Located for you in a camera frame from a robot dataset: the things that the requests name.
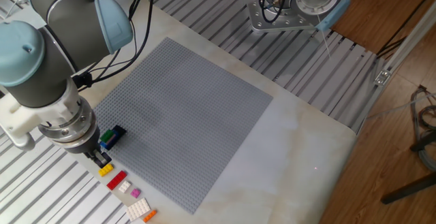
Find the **yellow lego brick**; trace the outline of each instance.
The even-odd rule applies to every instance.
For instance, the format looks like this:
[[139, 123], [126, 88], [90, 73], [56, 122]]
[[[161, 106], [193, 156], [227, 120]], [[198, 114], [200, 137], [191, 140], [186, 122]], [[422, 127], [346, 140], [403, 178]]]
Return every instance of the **yellow lego brick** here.
[[114, 169], [114, 167], [108, 163], [106, 166], [104, 166], [102, 169], [100, 169], [98, 171], [98, 174], [100, 174], [100, 176], [105, 176], [107, 173], [111, 172]]

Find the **white table surface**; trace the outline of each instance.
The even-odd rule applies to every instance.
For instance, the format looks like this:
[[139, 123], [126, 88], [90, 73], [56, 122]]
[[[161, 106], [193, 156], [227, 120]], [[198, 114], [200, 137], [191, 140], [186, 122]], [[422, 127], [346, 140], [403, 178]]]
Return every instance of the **white table surface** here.
[[[117, 1], [127, 9], [132, 0]], [[134, 17], [139, 45], [145, 32], [148, 6], [148, 1], [142, 0]], [[103, 184], [125, 170], [128, 181], [142, 191], [140, 197], [145, 197], [151, 208], [158, 211], [149, 223], [317, 223], [356, 134], [157, 7], [153, 9], [149, 41], [138, 61], [81, 95], [95, 107], [166, 37], [273, 96], [196, 213], [184, 211], [116, 160], [112, 161], [115, 170], [102, 178], [92, 161], [84, 155], [74, 157]], [[118, 60], [130, 59], [133, 52], [132, 42], [122, 49]], [[110, 59], [106, 57], [99, 66], [106, 65]], [[130, 206], [137, 201], [129, 194], [132, 189], [123, 194], [116, 188], [113, 193]]]

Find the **green lego brick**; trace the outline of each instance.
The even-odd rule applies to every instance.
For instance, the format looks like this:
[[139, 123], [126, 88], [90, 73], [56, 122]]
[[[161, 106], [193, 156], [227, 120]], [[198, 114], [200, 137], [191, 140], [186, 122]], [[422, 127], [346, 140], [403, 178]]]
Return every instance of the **green lego brick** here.
[[102, 142], [108, 142], [108, 140], [114, 135], [114, 132], [110, 129], [108, 129], [104, 134], [101, 136], [100, 140]]

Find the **white lego brick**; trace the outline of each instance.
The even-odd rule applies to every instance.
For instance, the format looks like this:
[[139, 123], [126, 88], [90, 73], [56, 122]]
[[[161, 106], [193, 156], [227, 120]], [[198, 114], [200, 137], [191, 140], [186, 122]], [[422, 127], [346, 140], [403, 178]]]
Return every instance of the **white lego brick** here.
[[134, 221], [148, 211], [150, 211], [149, 203], [147, 203], [147, 201], [143, 198], [128, 207], [125, 212], [129, 216], [130, 221]]
[[125, 180], [119, 189], [122, 193], [125, 193], [129, 187], [130, 187], [130, 182]]

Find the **lego baseplate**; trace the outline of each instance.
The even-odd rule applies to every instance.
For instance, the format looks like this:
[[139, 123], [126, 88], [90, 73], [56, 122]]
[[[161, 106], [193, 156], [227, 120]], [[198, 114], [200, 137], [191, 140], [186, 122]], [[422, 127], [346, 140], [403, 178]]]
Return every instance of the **lego baseplate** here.
[[95, 113], [128, 131], [108, 154], [193, 214], [271, 100], [167, 38]]

